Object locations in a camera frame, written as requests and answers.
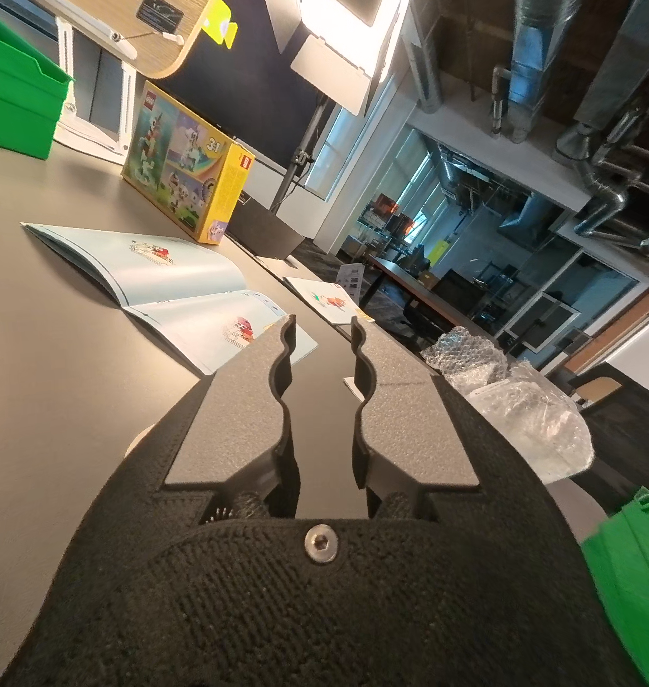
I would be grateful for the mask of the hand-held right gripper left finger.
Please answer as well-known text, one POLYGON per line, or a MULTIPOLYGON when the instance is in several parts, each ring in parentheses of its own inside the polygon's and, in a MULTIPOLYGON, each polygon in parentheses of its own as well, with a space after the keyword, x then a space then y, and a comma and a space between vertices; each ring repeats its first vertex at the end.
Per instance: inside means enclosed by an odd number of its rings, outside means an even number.
POLYGON ((295 343, 295 316, 285 315, 212 377, 166 487, 299 491, 291 419, 282 399, 293 380, 295 343))

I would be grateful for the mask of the light blue instruction booklet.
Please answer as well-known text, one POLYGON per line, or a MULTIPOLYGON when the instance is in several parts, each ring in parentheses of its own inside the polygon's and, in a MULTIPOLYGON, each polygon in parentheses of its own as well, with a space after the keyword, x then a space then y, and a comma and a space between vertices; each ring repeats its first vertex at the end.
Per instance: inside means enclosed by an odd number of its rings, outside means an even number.
POLYGON ((286 312, 228 258, 180 238, 21 223, 195 370, 214 374, 286 312))

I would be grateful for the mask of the round white rainbow lego plate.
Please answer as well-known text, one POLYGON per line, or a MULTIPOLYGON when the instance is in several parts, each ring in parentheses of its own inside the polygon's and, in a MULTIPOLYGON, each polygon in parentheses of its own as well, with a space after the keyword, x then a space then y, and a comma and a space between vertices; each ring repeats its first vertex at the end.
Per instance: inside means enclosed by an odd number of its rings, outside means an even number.
POLYGON ((123 457, 124 459, 128 458, 128 456, 131 454, 133 450, 140 444, 140 442, 156 427, 156 425, 150 425, 147 428, 145 428, 143 431, 141 431, 139 434, 137 434, 130 445, 127 447, 123 457))

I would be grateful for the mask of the yellow lego box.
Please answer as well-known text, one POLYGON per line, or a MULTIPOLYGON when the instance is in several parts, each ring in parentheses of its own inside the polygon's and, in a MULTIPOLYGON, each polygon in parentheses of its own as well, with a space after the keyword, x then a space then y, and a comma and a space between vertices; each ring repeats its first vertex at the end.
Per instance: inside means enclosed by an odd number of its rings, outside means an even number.
POLYGON ((145 82, 122 178, 197 243, 221 243, 254 159, 145 82))

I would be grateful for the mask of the bubble wrap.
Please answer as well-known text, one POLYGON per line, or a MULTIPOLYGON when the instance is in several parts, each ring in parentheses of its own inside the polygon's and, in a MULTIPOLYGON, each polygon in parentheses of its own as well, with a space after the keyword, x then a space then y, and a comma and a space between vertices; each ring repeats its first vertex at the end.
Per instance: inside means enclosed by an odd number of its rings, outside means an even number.
POLYGON ((420 356, 464 397, 509 376, 509 362, 501 349, 461 326, 442 334, 420 356))

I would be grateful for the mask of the clear plastic bag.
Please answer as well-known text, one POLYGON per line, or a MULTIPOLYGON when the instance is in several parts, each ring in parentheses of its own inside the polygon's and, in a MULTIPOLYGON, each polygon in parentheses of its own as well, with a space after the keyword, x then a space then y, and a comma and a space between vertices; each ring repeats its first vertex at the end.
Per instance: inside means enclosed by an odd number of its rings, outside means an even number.
POLYGON ((491 367, 476 365, 446 378, 544 484, 590 468, 595 452, 577 404, 526 361, 509 369, 504 379, 478 386, 491 367))

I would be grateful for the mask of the long brown wooden table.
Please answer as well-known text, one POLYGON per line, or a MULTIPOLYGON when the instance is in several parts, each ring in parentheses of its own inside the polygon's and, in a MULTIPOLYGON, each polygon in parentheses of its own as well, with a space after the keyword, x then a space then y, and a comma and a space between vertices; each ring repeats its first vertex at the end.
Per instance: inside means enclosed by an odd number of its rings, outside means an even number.
POLYGON ((380 274, 373 280, 366 292, 362 294, 359 300, 359 307, 362 310, 365 310, 372 297, 387 279, 401 288, 410 297, 410 300, 421 302, 428 307, 432 313, 451 323, 452 326, 461 326, 466 328, 473 336, 482 336, 489 339, 494 344, 498 343, 497 339, 482 330, 481 327, 472 322, 466 315, 459 312, 447 301, 434 294, 430 289, 425 288, 417 279, 414 279, 394 262, 373 257, 371 259, 371 265, 380 271, 380 274))

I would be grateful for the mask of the closed white instruction booklet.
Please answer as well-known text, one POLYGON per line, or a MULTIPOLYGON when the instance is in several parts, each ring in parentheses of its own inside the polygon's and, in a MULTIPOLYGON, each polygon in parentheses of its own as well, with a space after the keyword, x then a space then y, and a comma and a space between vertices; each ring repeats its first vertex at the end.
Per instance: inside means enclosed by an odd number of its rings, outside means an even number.
POLYGON ((350 325, 354 317, 367 322, 374 322, 374 319, 364 314, 363 310, 339 284, 290 277, 286 277, 285 282, 294 289, 296 294, 302 297, 305 303, 333 325, 350 325))

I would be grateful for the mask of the black case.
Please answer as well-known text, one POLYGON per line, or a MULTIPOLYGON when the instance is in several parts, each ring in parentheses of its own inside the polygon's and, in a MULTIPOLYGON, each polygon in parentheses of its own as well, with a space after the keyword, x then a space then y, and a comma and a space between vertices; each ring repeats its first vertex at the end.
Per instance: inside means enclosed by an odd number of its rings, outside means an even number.
POLYGON ((304 237, 250 196, 241 196, 226 235, 255 256, 286 260, 304 237))

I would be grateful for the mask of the wooden seat black chair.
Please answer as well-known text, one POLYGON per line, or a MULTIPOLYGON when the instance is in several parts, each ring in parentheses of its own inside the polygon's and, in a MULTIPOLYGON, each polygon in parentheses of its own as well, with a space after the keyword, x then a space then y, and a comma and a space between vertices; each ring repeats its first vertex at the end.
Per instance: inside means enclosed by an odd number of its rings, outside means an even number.
POLYGON ((577 399, 578 410, 585 415, 589 409, 619 391, 630 381, 631 378, 613 365, 602 363, 573 376, 568 381, 569 395, 577 399))

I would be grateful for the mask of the green plastic bin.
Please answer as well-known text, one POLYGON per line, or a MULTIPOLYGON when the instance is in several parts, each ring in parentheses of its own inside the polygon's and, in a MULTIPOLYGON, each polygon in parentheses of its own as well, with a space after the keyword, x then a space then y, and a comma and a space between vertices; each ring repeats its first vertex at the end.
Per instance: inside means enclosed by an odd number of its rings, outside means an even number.
POLYGON ((72 82, 0 21, 0 148, 47 159, 72 82))
POLYGON ((581 543, 606 615, 649 685, 649 490, 581 543))

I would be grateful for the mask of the wooden top white-legged desk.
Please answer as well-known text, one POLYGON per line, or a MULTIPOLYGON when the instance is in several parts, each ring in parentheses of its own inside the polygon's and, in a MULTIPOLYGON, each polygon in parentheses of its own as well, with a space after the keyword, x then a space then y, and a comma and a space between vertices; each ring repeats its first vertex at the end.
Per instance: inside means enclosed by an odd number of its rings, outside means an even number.
POLYGON ((137 19, 142 1, 36 1, 55 18, 59 66, 73 77, 73 33, 77 30, 118 58, 122 69, 122 95, 117 139, 78 115, 74 86, 62 108, 54 140, 59 144, 107 162, 123 165, 131 145, 135 117, 135 87, 139 74, 149 79, 174 73, 200 35, 207 1, 169 1, 183 11, 174 32, 157 31, 137 19))

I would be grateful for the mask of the yellow tag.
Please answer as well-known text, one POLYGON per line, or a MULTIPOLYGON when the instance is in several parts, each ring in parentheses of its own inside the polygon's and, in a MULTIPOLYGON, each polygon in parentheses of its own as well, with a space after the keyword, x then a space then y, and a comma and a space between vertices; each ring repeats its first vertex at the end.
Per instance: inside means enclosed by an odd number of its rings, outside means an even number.
POLYGON ((230 50, 238 33, 232 10, 225 1, 208 1, 203 11, 201 28, 218 46, 230 50))

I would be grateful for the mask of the black label plate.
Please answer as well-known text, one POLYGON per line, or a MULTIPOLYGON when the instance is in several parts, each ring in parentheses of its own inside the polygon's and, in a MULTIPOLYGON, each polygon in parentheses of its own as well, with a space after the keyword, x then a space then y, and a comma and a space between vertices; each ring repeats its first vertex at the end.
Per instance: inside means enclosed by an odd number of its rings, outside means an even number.
POLYGON ((157 31, 174 32, 184 13, 168 1, 142 1, 135 16, 157 31))

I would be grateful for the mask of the silver ventilation duct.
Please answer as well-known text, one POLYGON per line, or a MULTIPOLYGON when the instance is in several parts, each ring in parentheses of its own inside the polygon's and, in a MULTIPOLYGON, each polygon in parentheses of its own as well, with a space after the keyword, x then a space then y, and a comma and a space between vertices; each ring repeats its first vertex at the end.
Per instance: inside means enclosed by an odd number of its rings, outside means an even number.
POLYGON ((557 58, 580 1, 516 1, 510 66, 491 79, 491 133, 522 143, 540 115, 557 58))
POLYGON ((621 219, 634 188, 649 196, 649 150, 636 139, 649 120, 649 1, 630 3, 625 20, 554 152, 590 193, 590 210, 573 230, 649 255, 649 232, 621 219))

